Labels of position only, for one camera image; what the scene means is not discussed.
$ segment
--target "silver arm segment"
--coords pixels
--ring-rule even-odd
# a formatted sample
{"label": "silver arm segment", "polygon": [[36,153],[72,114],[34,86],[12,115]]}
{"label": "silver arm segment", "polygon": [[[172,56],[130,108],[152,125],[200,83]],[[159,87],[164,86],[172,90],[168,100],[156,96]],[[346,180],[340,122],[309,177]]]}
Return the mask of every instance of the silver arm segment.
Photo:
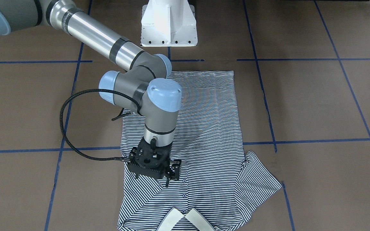
{"label": "silver arm segment", "polygon": [[100,93],[106,101],[145,116],[144,138],[138,150],[132,150],[128,168],[137,176],[179,179],[179,170],[174,172],[169,166],[174,163],[173,168],[178,169],[180,161],[170,161],[169,153],[182,89],[175,81],[166,79],[172,71],[169,59],[145,52],[78,9],[72,0],[0,0],[0,35],[40,24],[63,30],[127,71],[107,72],[99,88],[133,98],[140,108],[123,96]]}

